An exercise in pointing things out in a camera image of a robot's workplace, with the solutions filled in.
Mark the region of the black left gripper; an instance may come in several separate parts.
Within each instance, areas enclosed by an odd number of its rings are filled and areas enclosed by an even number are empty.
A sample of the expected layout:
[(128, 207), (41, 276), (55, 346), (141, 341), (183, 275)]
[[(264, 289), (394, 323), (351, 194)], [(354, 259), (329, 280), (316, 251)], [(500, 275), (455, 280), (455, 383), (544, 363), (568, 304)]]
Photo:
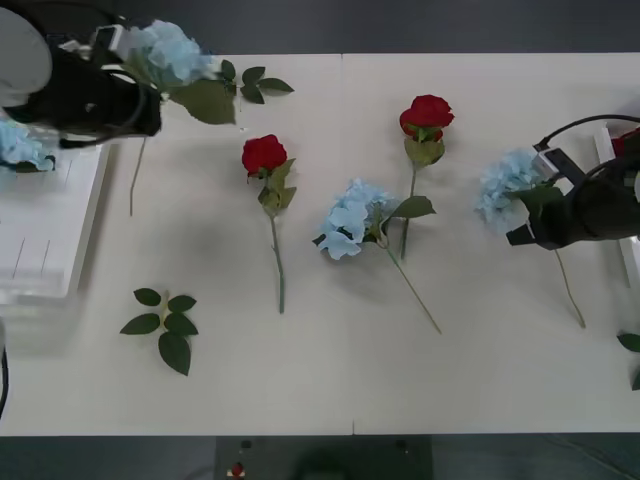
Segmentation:
[(107, 138), (156, 135), (162, 125), (160, 92), (116, 66), (93, 69), (101, 83), (92, 133)]

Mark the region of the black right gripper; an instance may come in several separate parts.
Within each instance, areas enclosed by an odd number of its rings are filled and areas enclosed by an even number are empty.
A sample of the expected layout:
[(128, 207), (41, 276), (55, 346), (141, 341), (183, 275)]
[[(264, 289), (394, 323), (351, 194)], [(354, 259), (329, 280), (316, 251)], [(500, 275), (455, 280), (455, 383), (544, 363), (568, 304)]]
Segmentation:
[(581, 240), (581, 226), (569, 199), (563, 195), (536, 200), (530, 209), (529, 224), (506, 233), (511, 246), (537, 244), (547, 250), (556, 250)]

